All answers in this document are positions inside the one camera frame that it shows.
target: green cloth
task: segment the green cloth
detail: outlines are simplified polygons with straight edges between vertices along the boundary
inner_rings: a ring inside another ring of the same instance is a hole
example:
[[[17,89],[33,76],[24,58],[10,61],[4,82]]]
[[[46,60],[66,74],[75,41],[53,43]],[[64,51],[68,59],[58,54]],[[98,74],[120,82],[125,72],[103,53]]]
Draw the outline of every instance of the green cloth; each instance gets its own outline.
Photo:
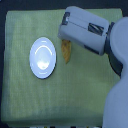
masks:
[[[120,9],[88,10],[110,22]],[[102,125],[105,99],[118,80],[107,55],[98,56],[72,43],[65,64],[58,26],[64,10],[9,11],[6,17],[1,119],[10,126]],[[38,79],[29,66],[34,41],[49,38],[57,62],[47,79]]]

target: white plate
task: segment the white plate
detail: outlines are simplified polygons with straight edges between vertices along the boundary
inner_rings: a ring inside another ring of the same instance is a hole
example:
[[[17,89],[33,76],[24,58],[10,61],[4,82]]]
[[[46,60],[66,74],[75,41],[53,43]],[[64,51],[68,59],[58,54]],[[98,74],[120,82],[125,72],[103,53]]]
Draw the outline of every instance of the white plate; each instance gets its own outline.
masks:
[[[37,39],[30,50],[30,67],[41,79],[47,78],[56,64],[56,51],[52,42],[45,37]]]

